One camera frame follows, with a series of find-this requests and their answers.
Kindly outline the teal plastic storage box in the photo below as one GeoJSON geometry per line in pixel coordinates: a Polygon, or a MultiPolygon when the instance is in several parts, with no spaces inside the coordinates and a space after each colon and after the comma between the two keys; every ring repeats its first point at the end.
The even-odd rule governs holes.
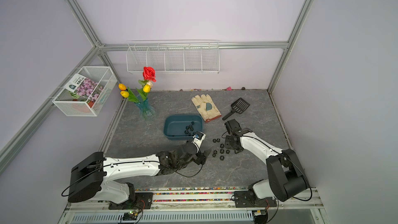
{"type": "Polygon", "coordinates": [[[186,126],[192,121],[195,122],[194,131],[202,132],[204,128],[204,120],[200,115],[196,114],[179,114],[170,115],[166,118],[164,123],[163,133],[167,139],[171,141],[182,141],[192,139],[193,136],[187,136],[184,134],[186,126]]]}

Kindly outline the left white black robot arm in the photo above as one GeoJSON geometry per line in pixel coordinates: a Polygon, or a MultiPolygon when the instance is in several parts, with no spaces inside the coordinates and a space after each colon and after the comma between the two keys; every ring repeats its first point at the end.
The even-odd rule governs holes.
{"type": "Polygon", "coordinates": [[[202,151],[200,145],[200,141],[191,141],[176,150],[124,159],[94,152],[72,168],[70,185],[61,195],[69,203],[110,201],[122,204],[135,201],[134,185],[119,183],[120,179],[177,174],[192,162],[202,167],[210,150],[202,151]]]}

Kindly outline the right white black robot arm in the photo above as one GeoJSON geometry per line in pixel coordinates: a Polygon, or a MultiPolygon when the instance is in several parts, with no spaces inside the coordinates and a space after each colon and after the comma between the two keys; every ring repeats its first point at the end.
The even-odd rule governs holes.
{"type": "Polygon", "coordinates": [[[267,180],[260,180],[249,186],[249,192],[256,200],[276,197],[285,202],[311,189],[294,150],[283,150],[269,144],[251,129],[241,128],[235,119],[225,122],[224,125],[227,130],[224,145],[227,149],[236,152],[247,150],[266,165],[267,180]]]}

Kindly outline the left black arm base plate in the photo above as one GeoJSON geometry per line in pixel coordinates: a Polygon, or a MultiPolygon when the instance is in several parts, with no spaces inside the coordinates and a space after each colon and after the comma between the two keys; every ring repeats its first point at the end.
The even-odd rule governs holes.
{"type": "Polygon", "coordinates": [[[109,210],[125,210],[125,209],[150,209],[153,200],[152,192],[136,193],[133,200],[127,200],[121,204],[111,202],[109,210]]]}

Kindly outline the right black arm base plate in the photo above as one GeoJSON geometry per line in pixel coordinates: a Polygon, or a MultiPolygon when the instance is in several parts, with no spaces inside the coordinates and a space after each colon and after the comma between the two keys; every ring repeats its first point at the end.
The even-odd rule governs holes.
{"type": "Polygon", "coordinates": [[[270,208],[276,207],[277,201],[272,197],[266,197],[259,199],[251,191],[235,191],[231,197],[231,200],[235,203],[236,208],[250,208],[250,207],[263,207],[270,208]]]}

